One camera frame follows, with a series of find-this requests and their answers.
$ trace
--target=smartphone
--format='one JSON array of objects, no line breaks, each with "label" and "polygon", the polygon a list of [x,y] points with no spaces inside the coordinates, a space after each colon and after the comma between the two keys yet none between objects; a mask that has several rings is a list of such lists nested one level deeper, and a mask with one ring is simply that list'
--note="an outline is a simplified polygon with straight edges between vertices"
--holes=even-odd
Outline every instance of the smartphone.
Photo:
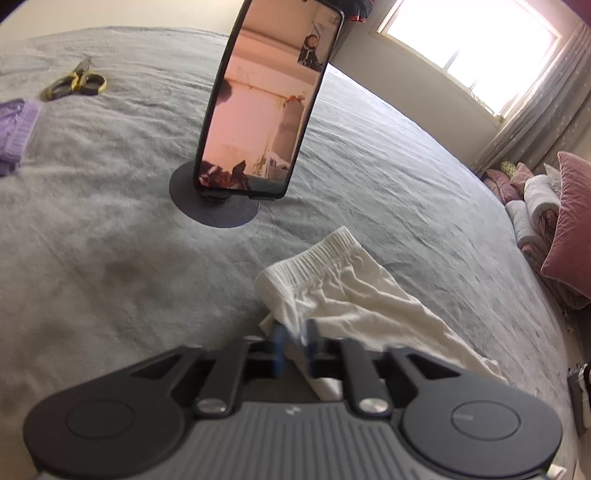
[{"label": "smartphone", "polygon": [[201,194],[285,195],[342,24],[322,0],[245,1],[199,139]]}]

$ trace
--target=purple knit fabric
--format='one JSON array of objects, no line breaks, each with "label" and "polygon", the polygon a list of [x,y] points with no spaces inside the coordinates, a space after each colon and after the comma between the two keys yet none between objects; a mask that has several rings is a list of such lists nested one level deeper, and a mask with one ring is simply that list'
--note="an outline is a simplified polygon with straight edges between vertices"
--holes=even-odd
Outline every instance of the purple knit fabric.
[{"label": "purple knit fabric", "polygon": [[40,111],[39,104],[22,98],[0,103],[0,177],[20,163]]}]

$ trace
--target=gray bedsheet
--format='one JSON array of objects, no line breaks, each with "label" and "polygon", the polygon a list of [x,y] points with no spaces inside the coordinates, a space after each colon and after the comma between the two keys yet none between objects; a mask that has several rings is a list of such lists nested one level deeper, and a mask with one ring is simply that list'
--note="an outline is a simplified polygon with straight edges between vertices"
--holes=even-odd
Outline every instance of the gray bedsheet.
[{"label": "gray bedsheet", "polygon": [[505,209],[401,113],[329,68],[287,197],[248,225],[193,222],[168,196],[191,160],[225,37],[98,28],[0,50],[0,100],[38,96],[83,56],[104,95],[44,105],[0,180],[0,476],[48,394],[182,343],[223,346],[266,310],[255,276],[346,225],[410,294],[559,413],[577,456],[567,344]]}]

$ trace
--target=pink pillow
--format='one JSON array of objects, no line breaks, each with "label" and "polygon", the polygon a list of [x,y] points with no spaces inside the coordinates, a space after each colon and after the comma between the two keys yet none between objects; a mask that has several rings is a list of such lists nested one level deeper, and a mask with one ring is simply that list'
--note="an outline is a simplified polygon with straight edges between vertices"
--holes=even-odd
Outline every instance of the pink pillow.
[{"label": "pink pillow", "polygon": [[496,186],[496,183],[492,179],[484,179],[484,185],[499,199],[499,202],[503,203],[503,197],[501,197],[499,187]]},{"label": "pink pillow", "polygon": [[528,181],[534,174],[523,163],[517,164],[517,171],[511,177],[511,185],[514,186],[521,196],[525,190],[525,182]]},{"label": "pink pillow", "polygon": [[486,171],[486,174],[492,181],[496,183],[496,186],[499,187],[499,192],[501,193],[501,201],[503,202],[503,205],[506,205],[511,200],[521,200],[519,192],[515,190],[515,187],[511,186],[511,183],[509,182],[509,177],[505,175],[503,172],[489,168]]},{"label": "pink pillow", "polygon": [[591,299],[591,164],[559,152],[562,194],[556,235],[542,275]]}]

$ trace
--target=window frame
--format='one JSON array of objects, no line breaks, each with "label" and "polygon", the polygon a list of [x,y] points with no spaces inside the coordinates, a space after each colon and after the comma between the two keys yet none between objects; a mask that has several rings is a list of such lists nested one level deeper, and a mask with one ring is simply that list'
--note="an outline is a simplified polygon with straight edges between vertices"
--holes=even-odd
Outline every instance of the window frame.
[{"label": "window frame", "polygon": [[557,47],[560,45],[560,43],[563,40],[563,36],[560,34],[560,32],[558,32],[558,30],[556,30],[556,28],[554,28],[554,26],[543,15],[541,15],[536,9],[534,9],[527,1],[512,0],[515,3],[517,3],[521,8],[524,8],[530,15],[533,15],[544,26],[544,28],[546,28],[554,36],[554,41],[549,46],[548,50],[546,51],[546,53],[544,55],[544,59],[543,59],[544,67],[542,68],[542,70],[540,71],[540,73],[538,74],[536,79],[532,82],[532,84],[529,85],[525,91],[516,93],[513,98],[508,100],[506,102],[506,104],[503,106],[503,108],[501,109],[500,113],[495,113],[492,108],[490,108],[483,100],[478,98],[472,92],[472,89],[478,83],[478,79],[470,87],[466,87],[462,82],[460,82],[454,76],[452,76],[448,73],[449,68],[452,66],[453,62],[460,54],[459,50],[456,50],[453,53],[453,55],[451,56],[451,58],[449,58],[447,63],[443,67],[440,67],[439,65],[437,65],[436,63],[433,63],[427,57],[422,55],[419,51],[415,50],[414,48],[410,47],[409,45],[406,45],[406,43],[400,41],[396,37],[393,37],[388,34],[388,30],[389,30],[390,26],[394,23],[394,21],[397,18],[397,13],[398,13],[399,7],[405,1],[407,1],[407,0],[397,0],[391,8],[386,8],[387,12],[386,12],[385,16],[383,17],[383,19],[381,21],[379,20],[379,17],[378,17],[378,20],[374,23],[374,25],[370,29],[370,33],[376,38],[386,39],[389,42],[395,43],[396,45],[402,47],[407,52],[411,53],[413,56],[418,57],[420,60],[426,62],[431,67],[436,69],[438,72],[440,72],[446,78],[451,80],[462,91],[467,93],[470,96],[470,98],[472,98],[472,100],[474,100],[489,115],[489,117],[493,119],[494,123],[496,123],[497,125],[500,125],[501,123],[503,123],[504,120],[507,119],[507,117],[509,117],[509,114],[511,113],[511,111],[521,103],[524,96],[531,90],[532,87],[534,87],[536,85],[536,83],[539,81],[540,77],[544,74],[548,65],[552,62],[552,60],[554,59],[554,57],[558,53]]}]

